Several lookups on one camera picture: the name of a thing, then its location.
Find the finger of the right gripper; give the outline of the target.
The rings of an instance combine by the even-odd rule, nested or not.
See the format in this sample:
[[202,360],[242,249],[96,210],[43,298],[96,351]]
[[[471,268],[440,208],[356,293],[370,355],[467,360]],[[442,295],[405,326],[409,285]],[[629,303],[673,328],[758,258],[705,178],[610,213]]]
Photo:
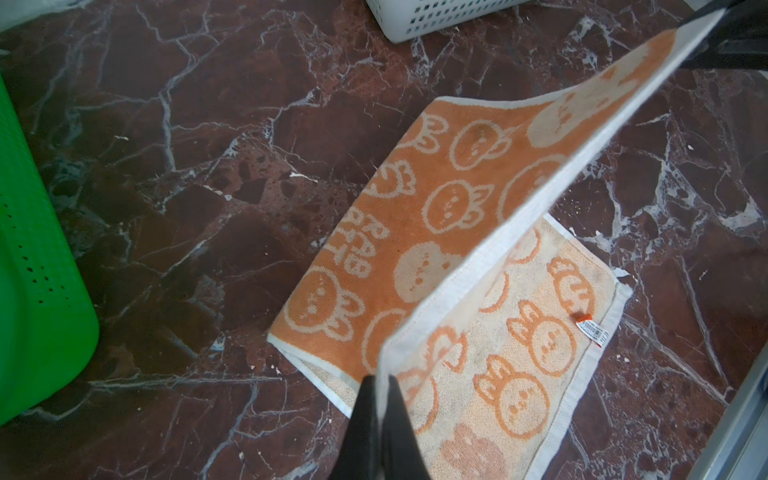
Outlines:
[[711,1],[680,23],[725,15],[681,64],[683,69],[767,70],[767,0]]

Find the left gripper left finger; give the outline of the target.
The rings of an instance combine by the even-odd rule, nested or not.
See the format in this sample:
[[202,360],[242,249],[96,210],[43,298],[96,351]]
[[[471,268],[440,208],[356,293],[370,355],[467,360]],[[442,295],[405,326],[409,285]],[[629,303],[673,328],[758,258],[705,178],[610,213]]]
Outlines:
[[374,480],[380,469],[379,421],[375,377],[360,385],[352,415],[330,480]]

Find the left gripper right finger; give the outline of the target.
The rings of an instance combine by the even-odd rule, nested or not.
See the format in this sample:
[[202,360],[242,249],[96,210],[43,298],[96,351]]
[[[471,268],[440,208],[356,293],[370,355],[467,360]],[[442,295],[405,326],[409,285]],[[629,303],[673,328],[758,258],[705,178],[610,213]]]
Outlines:
[[386,480],[430,480],[394,376],[389,377],[387,408],[381,429],[381,462]]

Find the peach patterned towel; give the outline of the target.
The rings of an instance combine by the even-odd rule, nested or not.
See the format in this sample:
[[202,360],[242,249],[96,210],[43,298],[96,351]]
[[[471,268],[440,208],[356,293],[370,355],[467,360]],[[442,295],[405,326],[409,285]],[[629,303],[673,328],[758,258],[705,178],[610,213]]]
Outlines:
[[630,296],[550,216],[717,10],[520,101],[432,101],[344,214],[268,339],[350,419],[401,389],[431,479],[538,479]]

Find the white plastic basket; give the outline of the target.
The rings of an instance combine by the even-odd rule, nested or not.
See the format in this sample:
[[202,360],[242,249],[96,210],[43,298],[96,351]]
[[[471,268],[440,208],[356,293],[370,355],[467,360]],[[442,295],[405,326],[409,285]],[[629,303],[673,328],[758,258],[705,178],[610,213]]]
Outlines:
[[385,37],[398,44],[528,0],[366,0]]

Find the green plastic basket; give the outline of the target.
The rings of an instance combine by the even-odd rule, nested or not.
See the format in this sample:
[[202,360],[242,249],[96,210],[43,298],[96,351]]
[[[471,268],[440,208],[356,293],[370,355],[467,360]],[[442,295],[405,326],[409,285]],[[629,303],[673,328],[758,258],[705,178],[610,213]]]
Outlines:
[[1,421],[91,360],[99,322],[6,90],[1,92]]

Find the aluminium front rail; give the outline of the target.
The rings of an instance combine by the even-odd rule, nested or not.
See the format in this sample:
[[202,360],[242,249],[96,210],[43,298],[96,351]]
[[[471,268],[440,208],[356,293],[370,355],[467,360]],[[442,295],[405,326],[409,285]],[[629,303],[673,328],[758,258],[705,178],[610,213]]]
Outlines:
[[766,479],[767,455],[767,346],[764,346],[688,479]]

